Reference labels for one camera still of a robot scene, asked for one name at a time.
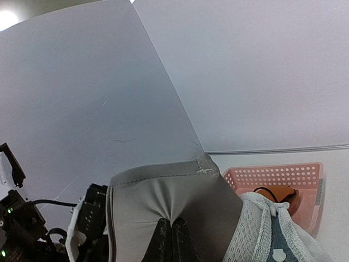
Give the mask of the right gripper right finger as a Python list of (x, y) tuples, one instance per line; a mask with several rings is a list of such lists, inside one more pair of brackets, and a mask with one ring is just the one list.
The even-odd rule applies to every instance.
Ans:
[(187, 223), (178, 218), (172, 225), (172, 261), (204, 262), (196, 250)]

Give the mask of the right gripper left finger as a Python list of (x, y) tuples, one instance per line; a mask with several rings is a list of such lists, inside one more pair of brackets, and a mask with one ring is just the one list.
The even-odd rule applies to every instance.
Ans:
[(172, 229), (170, 221), (158, 220), (142, 262), (172, 261)]

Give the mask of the grey bra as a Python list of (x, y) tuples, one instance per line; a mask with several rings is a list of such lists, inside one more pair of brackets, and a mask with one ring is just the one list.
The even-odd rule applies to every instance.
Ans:
[(207, 154), (126, 170), (111, 179), (107, 190), (109, 260), (141, 261), (158, 220), (182, 218), (200, 257), (222, 261), (242, 206)]

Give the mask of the white mesh laundry bag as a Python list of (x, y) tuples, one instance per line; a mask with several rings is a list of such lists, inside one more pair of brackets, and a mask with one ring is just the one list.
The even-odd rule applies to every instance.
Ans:
[(288, 203), (274, 203), (257, 193), (240, 198), (240, 219), (223, 261), (332, 261), (292, 220)]

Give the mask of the orange black bra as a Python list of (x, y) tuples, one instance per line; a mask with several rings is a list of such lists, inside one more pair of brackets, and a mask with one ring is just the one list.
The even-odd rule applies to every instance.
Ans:
[(299, 190), (289, 186), (257, 187), (254, 193), (263, 195), (274, 203), (289, 203), (288, 212), (291, 216), (299, 209), (302, 199)]

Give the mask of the pink plastic basket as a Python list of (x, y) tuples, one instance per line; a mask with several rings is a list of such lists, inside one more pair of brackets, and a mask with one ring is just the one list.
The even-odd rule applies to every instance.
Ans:
[(257, 187), (289, 186), (299, 190), (301, 202), (292, 220), (315, 237), (323, 210), (323, 164), (320, 162), (275, 166), (231, 167), (222, 175), (241, 195)]

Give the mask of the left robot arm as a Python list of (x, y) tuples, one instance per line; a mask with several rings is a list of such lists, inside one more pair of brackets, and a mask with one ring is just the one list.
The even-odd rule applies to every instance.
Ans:
[(69, 261), (67, 232), (45, 224), (35, 205), (9, 190), (1, 197), (1, 261)]

